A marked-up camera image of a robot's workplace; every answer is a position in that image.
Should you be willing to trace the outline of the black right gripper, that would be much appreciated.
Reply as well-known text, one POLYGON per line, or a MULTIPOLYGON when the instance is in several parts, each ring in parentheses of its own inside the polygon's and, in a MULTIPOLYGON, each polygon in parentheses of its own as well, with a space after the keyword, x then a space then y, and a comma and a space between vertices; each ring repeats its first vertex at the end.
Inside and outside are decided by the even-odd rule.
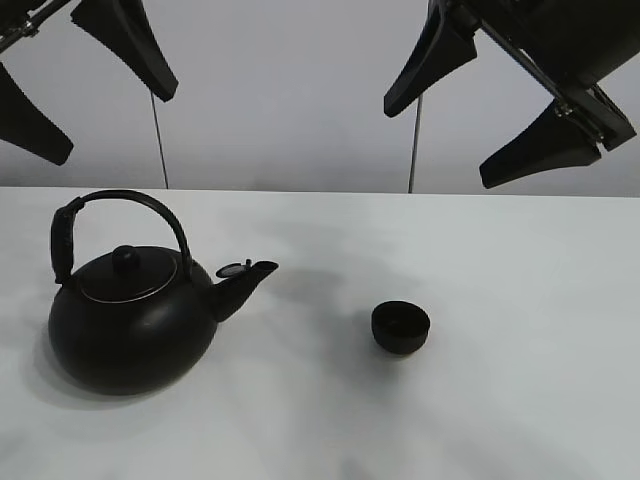
MULTIPOLYGON (((611 151, 635 136, 624 113, 598 86, 639 54, 637 1, 431 1, 419 39, 383 98, 402 113, 439 80, 477 57, 483 30, 544 86, 574 120, 611 151)), ((595 142, 552 102, 479 167, 486 189, 537 173, 586 167, 595 142)))

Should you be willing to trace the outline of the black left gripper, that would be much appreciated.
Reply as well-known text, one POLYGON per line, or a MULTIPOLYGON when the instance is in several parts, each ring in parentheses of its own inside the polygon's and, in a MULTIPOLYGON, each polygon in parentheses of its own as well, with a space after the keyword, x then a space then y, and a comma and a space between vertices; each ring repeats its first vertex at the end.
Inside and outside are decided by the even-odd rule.
MULTIPOLYGON (((1 52, 60 10, 60 2, 1 0, 1 52)), ((81 1, 72 22, 116 55, 160 100, 170 101, 179 82, 154 36, 142 1, 81 1)), ((1 139, 55 165, 63 165, 73 142, 24 94, 1 65, 1 139)))

